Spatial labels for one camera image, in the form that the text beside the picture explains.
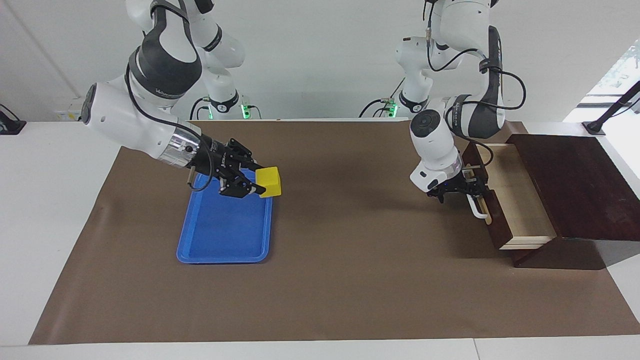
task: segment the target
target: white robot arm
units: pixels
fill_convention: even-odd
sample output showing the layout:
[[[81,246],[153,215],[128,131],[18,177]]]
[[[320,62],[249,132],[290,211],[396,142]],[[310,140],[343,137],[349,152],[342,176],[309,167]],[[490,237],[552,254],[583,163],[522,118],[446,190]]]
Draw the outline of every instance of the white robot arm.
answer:
[[[504,110],[521,107],[526,94],[519,106],[508,108],[503,104],[501,75],[512,74],[502,70],[500,35],[489,26],[490,9],[497,0],[428,2],[427,36],[405,38],[396,49],[396,60],[406,74],[396,98],[397,114],[413,118],[410,134],[421,158],[410,179],[441,202],[447,192],[465,193],[471,199],[480,195],[486,183],[463,176],[453,134],[467,140],[493,136],[504,124]],[[480,94],[430,98],[433,80],[429,72],[454,70],[464,56],[479,59]],[[525,92],[522,81],[514,77]]]
[[[240,66],[244,59],[244,50],[237,40],[225,36],[207,15],[213,2],[127,0],[126,3],[131,19],[146,31],[145,38],[129,57],[123,76],[91,86],[83,104],[82,121],[125,147],[146,152],[169,165],[208,175],[206,185],[194,190],[204,189],[216,177],[220,179],[222,195],[244,197],[253,192],[264,193],[265,188],[240,171],[243,167],[261,168],[246,147],[234,139],[227,144],[217,142],[170,113],[201,76],[216,111],[233,115],[233,109],[237,108],[239,96],[228,73],[216,77],[208,72],[196,50],[201,47],[206,63],[215,63],[222,70],[225,66]]]

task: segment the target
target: blue plastic tray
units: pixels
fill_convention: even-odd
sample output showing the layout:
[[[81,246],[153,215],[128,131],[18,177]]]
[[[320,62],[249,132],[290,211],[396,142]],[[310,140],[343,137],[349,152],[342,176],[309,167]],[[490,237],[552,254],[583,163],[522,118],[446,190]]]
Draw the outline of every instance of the blue plastic tray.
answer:
[[[243,171],[252,181],[255,173]],[[198,174],[195,187],[207,177]],[[218,194],[220,182],[192,192],[176,256],[186,264],[258,263],[269,252],[273,198]]]

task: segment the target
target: yellow block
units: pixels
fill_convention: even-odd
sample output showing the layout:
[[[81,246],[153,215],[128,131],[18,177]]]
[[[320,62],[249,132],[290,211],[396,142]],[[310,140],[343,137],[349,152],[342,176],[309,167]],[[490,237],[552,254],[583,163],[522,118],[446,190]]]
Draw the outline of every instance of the yellow block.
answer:
[[[282,194],[280,173],[277,167],[259,168],[255,171],[255,183],[267,189],[260,197],[272,197]]]

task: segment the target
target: white table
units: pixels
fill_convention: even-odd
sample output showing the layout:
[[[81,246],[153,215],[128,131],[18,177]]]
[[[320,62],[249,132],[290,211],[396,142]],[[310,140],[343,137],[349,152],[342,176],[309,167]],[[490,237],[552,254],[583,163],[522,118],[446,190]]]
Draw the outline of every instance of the white table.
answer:
[[[576,124],[531,123],[572,134]],[[636,194],[640,179],[600,138]],[[26,346],[119,146],[80,123],[29,123],[0,137],[0,359],[636,359],[640,336]],[[640,256],[610,267],[640,317]]]

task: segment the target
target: white handle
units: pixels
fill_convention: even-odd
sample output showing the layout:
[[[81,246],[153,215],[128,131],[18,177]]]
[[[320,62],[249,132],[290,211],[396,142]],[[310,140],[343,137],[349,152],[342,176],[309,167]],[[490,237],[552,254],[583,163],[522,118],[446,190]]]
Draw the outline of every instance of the white handle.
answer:
[[[469,206],[471,207],[471,212],[473,212],[474,216],[480,219],[486,219],[489,217],[489,215],[487,214],[483,214],[480,211],[478,211],[478,208],[476,206],[476,202],[474,201],[474,198],[471,197],[471,195],[467,194],[467,200],[469,200]]]

